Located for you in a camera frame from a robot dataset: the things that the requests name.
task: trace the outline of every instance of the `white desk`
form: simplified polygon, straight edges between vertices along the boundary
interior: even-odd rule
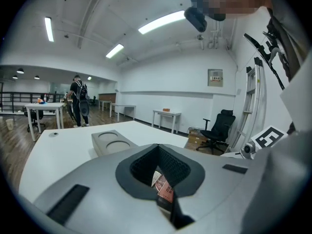
[[[220,155],[221,157],[244,158],[240,152],[230,152]]]
[[[121,104],[111,103],[110,107],[109,107],[109,117],[112,117],[112,108],[113,108],[113,106],[115,106],[115,111],[116,111],[116,107],[133,107],[133,120],[135,120],[137,106],[134,106],[134,105],[121,105]],[[117,122],[119,122],[119,110],[118,110],[118,113],[117,113]]]
[[[73,109],[73,99],[67,99],[67,101],[71,103],[71,105],[72,105],[72,111],[74,111],[74,109]],[[64,103],[64,99],[60,99],[59,102],[60,102],[60,103]]]
[[[63,122],[63,107],[64,103],[47,103],[47,104],[27,104],[25,105],[27,109],[27,114],[28,114],[28,124],[31,132],[31,137],[33,138],[33,141],[36,141],[35,135],[34,135],[34,129],[31,121],[31,115],[30,115],[30,110],[33,109],[37,113],[37,123],[38,123],[38,130],[39,133],[41,133],[41,127],[40,127],[40,121],[39,121],[39,110],[55,110],[55,114],[57,116],[57,125],[58,129],[60,129],[59,125],[59,114],[60,114],[60,120],[61,120],[61,125],[62,128],[64,128],[64,122]]]
[[[185,147],[188,138],[128,121],[93,127],[45,130],[25,164],[19,193],[31,203],[50,185],[83,163],[97,157],[91,134],[116,130],[138,146],[158,143]]]
[[[108,109],[107,104],[111,104],[112,103],[110,100],[99,100],[98,101],[98,109],[100,107],[101,102],[102,102],[102,111],[104,111],[104,103],[106,103],[106,109]]]
[[[162,116],[173,117],[173,118],[174,118],[174,120],[173,120],[173,122],[172,122],[172,129],[171,129],[171,133],[173,134],[173,133],[174,133],[174,130],[175,130],[175,125],[176,125],[176,117],[177,117],[177,116],[180,116],[180,117],[181,117],[181,113],[177,113],[177,112],[165,112],[165,111],[162,111],[162,110],[153,110],[152,127],[154,127],[155,114],[159,114],[159,116],[160,116],[160,121],[159,121],[159,125],[158,125],[159,128],[160,128],[160,125],[161,125],[161,117],[162,117]],[[178,121],[177,128],[176,128],[176,131],[175,131],[176,134],[177,134],[178,131],[179,131],[180,117],[179,117],[179,121]]]

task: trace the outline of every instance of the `metal ladder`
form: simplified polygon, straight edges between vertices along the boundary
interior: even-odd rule
[[[238,152],[252,137],[254,124],[259,109],[260,91],[261,91],[261,73],[263,71],[263,63],[260,58],[254,58],[254,68],[247,67],[247,84],[246,95],[243,108],[243,115],[238,124],[235,135],[230,142],[226,152]],[[249,127],[246,133],[243,132],[248,116],[251,115]],[[237,149],[236,145],[241,136],[244,136],[244,141]]]

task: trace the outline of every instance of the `backpack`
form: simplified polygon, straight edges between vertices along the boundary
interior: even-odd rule
[[[81,100],[87,100],[88,99],[88,89],[86,87],[86,85],[84,84],[84,82],[82,81],[80,83],[80,81],[75,81],[75,83],[77,83],[78,88],[77,88],[77,100],[81,101]]]
[[[88,89],[86,84],[84,84],[83,81],[75,81],[77,83],[78,88],[77,88],[77,100],[79,103],[79,108],[80,112],[83,116],[88,116],[89,115],[89,103],[88,103]]]

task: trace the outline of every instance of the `overhead lamp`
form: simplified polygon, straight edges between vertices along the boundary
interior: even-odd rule
[[[152,22],[146,24],[142,28],[139,28],[139,32],[144,35],[144,34],[150,32],[154,29],[157,29],[161,26],[164,26],[164,25],[169,24],[171,22],[179,21],[182,19],[185,19],[184,10],[174,12],[172,14],[158,18],[155,21],[152,21]]]
[[[49,41],[54,41],[53,34],[52,34],[51,18],[45,17],[44,22],[45,22],[45,28],[47,30]]]
[[[24,70],[22,68],[19,68],[16,72],[19,74],[24,74]]]
[[[120,50],[123,49],[123,46],[121,44],[118,44],[115,48],[113,48],[111,50],[111,52],[109,52],[106,57],[107,58],[112,58],[115,54],[117,54]]]

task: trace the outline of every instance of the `cardboard box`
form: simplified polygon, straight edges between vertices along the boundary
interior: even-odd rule
[[[198,145],[201,145],[207,141],[207,138],[204,135],[193,130],[190,131],[188,138],[190,143],[195,143]]]

